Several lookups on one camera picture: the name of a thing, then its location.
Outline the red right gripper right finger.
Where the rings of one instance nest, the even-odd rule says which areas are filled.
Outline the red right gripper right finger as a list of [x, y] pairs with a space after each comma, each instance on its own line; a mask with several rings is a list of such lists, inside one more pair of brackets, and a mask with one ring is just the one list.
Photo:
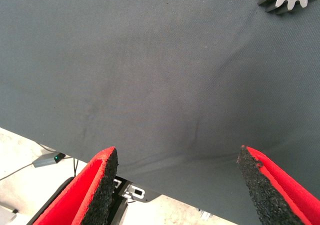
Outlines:
[[237, 163], [263, 225], [320, 223], [320, 200], [264, 153], [243, 145]]

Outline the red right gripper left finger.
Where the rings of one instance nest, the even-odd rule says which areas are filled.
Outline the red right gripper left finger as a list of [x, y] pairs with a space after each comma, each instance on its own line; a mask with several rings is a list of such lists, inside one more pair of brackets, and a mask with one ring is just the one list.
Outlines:
[[34, 224], [105, 225], [117, 167], [118, 155], [114, 146], [98, 152]]

